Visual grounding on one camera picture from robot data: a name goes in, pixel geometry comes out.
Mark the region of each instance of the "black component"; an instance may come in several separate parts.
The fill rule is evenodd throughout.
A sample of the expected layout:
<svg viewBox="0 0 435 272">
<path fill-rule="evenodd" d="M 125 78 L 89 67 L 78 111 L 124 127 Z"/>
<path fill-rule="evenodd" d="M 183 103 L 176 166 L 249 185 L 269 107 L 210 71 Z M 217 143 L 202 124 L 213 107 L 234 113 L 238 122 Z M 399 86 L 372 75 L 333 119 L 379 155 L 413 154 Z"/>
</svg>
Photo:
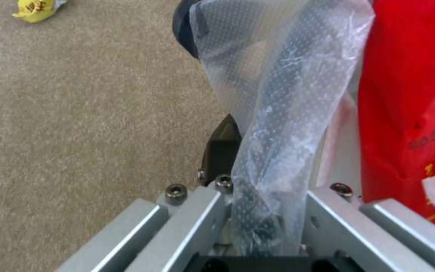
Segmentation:
<svg viewBox="0 0 435 272">
<path fill-rule="evenodd" d="M 196 255 L 185 272 L 362 272 L 343 258 L 216 257 Z"/>
<path fill-rule="evenodd" d="M 231 175 L 241 144 L 241 135 L 233 117 L 228 114 L 213 132 L 202 157 L 200 183 L 210 184 L 219 175 Z"/>
<path fill-rule="evenodd" d="M 192 29 L 189 21 L 189 9 L 199 0 L 181 0 L 174 11 L 172 19 L 172 32 L 177 41 L 185 48 L 192 57 L 198 59 L 197 47 L 192 36 Z"/>
</svg>

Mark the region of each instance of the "clear plastic bag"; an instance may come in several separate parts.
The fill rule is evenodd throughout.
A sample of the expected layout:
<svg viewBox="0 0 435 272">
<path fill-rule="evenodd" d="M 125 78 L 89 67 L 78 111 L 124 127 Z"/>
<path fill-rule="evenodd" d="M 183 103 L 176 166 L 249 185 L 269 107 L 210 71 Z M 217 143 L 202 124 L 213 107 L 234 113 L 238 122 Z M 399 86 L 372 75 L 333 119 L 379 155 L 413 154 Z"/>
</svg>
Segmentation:
<svg viewBox="0 0 435 272">
<path fill-rule="evenodd" d="M 194 40 L 243 141 L 234 163 L 234 245 L 295 255 L 320 139 L 373 21 L 367 0 L 203 0 Z"/>
</svg>

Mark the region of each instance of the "bolt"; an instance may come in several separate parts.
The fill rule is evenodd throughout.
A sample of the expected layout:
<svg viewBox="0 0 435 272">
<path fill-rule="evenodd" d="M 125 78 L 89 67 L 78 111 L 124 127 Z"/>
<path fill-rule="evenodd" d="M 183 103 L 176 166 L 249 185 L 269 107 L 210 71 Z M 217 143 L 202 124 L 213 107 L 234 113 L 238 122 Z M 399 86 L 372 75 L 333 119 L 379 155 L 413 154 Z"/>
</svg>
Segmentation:
<svg viewBox="0 0 435 272">
<path fill-rule="evenodd" d="M 223 194 L 233 193 L 233 182 L 229 175 L 219 175 L 215 179 L 216 190 Z"/>
<path fill-rule="evenodd" d="M 334 190 L 335 193 L 338 193 L 343 199 L 349 201 L 353 196 L 352 188 L 350 188 L 347 184 L 334 183 L 330 186 L 330 189 Z"/>
<path fill-rule="evenodd" d="M 181 205 L 187 198 L 187 188 L 182 184 L 172 184 L 165 190 L 165 201 L 173 206 Z"/>
<path fill-rule="evenodd" d="M 197 180 L 202 182 L 204 180 L 204 170 L 197 170 Z"/>
</svg>

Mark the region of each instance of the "screw head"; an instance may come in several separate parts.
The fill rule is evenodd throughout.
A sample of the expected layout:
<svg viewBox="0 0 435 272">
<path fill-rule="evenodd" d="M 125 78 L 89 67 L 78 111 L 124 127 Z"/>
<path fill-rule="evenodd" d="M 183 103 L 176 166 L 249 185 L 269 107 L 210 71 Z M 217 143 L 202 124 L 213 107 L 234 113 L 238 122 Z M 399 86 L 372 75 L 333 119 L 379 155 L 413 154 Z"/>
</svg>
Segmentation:
<svg viewBox="0 0 435 272">
<path fill-rule="evenodd" d="M 229 175 L 219 175 L 215 179 L 216 190 L 221 193 L 228 194 L 233 193 L 233 182 L 231 181 L 231 177 Z"/>
<path fill-rule="evenodd" d="M 165 190 L 165 201 L 173 206 L 181 205 L 187 199 L 187 188 L 182 184 L 171 184 Z"/>
<path fill-rule="evenodd" d="M 203 181 L 204 180 L 204 170 L 197 170 L 197 180 L 198 181 Z"/>
</svg>

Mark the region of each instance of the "yellow plastic bag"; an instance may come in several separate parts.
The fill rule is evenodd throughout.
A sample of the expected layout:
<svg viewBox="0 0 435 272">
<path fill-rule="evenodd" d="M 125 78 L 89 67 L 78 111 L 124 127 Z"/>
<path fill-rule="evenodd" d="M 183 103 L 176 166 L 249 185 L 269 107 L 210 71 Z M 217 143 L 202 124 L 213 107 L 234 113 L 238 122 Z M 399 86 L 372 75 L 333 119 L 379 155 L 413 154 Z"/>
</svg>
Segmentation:
<svg viewBox="0 0 435 272">
<path fill-rule="evenodd" d="M 19 12 L 13 16 L 26 22 L 37 23 L 52 16 L 64 3 L 66 0 L 19 0 Z"/>
</svg>

